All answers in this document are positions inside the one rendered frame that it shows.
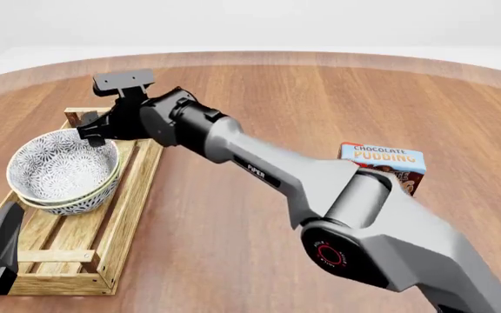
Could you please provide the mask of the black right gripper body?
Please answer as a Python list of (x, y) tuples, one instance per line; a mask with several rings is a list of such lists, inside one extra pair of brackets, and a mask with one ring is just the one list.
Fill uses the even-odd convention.
[(140, 119), (140, 109), (147, 100), (147, 96), (117, 98), (115, 105), (95, 122), (76, 127), (79, 137), (82, 140), (88, 135), (99, 135), (105, 140), (149, 139)]

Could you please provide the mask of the white bowl with floral pattern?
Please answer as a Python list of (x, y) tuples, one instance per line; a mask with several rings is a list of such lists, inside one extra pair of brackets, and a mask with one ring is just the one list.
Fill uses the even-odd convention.
[(120, 165), (117, 144), (92, 147), (77, 130), (55, 130), (29, 140), (9, 160), (6, 179), (20, 197), (41, 205), (68, 203), (99, 190)]
[(114, 195), (119, 185), (120, 174), (124, 165), (124, 157), (121, 156), (119, 157), (118, 168), (114, 171), (111, 181), (104, 184), (104, 186), (100, 187), (98, 190), (90, 193), (88, 196), (81, 197), (79, 200), (75, 200), (72, 203), (65, 203), (61, 205), (38, 205), (21, 196), (18, 196), (18, 199), (21, 203), (24, 203), (31, 208), (43, 210), (46, 213), (51, 213), (57, 216), (74, 216), (81, 213), (88, 213), (98, 208), (105, 202), (105, 200)]

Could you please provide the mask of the wooden slat tray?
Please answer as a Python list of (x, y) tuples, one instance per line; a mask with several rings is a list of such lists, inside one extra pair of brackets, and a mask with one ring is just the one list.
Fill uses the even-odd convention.
[(115, 294), (163, 148), (152, 140), (118, 142), (119, 185), (78, 216), (23, 205), (18, 273), (10, 296)]

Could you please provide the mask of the chocolate pudding box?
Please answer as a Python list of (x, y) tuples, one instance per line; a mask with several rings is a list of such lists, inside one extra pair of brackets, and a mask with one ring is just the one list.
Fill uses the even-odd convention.
[(341, 143), (337, 158), (352, 161), (361, 168), (394, 174), (403, 190), (411, 196), (417, 191), (426, 172), (424, 154), (415, 150)]

